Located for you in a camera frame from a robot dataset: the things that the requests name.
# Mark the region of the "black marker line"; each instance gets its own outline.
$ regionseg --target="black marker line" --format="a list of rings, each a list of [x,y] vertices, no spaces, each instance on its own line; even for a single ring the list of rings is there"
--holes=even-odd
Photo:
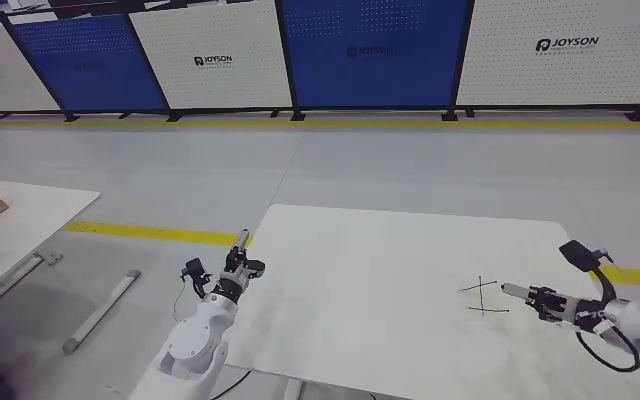
[[[467,307],[469,310],[488,311],[488,312],[509,312],[509,310],[490,310],[488,308]]]
[[[460,289],[460,290],[458,290],[458,292],[464,292],[465,290],[475,289],[475,288],[481,287],[481,286],[492,285],[494,283],[498,283],[498,281],[483,283],[482,285],[475,285],[475,286],[471,286],[471,287],[468,287],[468,288]]]
[[[482,302],[482,276],[479,276],[480,280],[480,308],[482,309],[482,316],[484,317],[484,303]]]

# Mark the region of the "table leg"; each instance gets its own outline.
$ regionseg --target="table leg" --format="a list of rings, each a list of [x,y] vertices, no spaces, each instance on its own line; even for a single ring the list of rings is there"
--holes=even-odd
[[[287,382],[287,388],[284,390],[284,400],[299,400],[303,389],[303,381],[289,379],[289,382]]]
[[[23,263],[9,275],[8,278],[3,279],[0,282],[0,297],[4,296],[12,287],[22,280],[25,276],[29,275],[29,272],[33,271],[44,259],[39,255],[34,254],[31,258],[23,261]]]
[[[113,305],[118,301],[118,299],[124,294],[124,292],[131,286],[133,281],[135,281],[140,276],[140,271],[131,270],[127,273],[122,281],[113,289],[111,295],[107,302],[100,308],[96,309],[89,318],[84,321],[80,328],[74,333],[65,344],[62,346],[62,351],[64,354],[73,353],[80,343],[89,335],[89,333],[93,330],[93,328],[98,325],[102,317],[104,317],[107,312],[113,307]]]

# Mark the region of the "white wall panel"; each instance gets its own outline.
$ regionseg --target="white wall panel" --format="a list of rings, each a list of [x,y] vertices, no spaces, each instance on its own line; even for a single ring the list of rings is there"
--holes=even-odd
[[[476,0],[458,104],[640,103],[633,2]],[[597,43],[561,46],[575,38]]]
[[[131,20],[172,108],[291,106],[273,2],[146,12]]]
[[[59,109],[5,27],[0,25],[0,111]]]

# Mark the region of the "logo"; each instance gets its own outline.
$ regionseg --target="logo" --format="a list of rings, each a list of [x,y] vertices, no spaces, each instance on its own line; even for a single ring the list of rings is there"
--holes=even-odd
[[[540,39],[538,40],[536,51],[547,51],[549,50],[549,46],[551,46],[551,39]]]
[[[195,56],[193,62],[198,68],[231,68],[231,56]]]
[[[536,45],[536,54],[582,54],[591,53],[600,37],[580,37],[566,39],[540,39]]]
[[[347,47],[347,57],[356,58],[363,56],[388,56],[394,51],[393,46],[349,46]]]
[[[103,67],[102,64],[96,63],[96,62],[75,63],[75,64],[73,64],[73,68],[75,68],[76,71],[95,71],[95,70],[100,69],[102,67]]]

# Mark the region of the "white tabletop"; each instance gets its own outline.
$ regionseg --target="white tabletop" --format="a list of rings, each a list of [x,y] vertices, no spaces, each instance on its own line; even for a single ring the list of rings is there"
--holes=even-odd
[[[100,193],[0,181],[0,277],[84,210]]]
[[[249,248],[266,262],[226,338],[233,366],[408,399],[636,398],[573,333],[498,280],[598,297],[553,222],[272,206]],[[630,356],[596,351],[627,365]]]

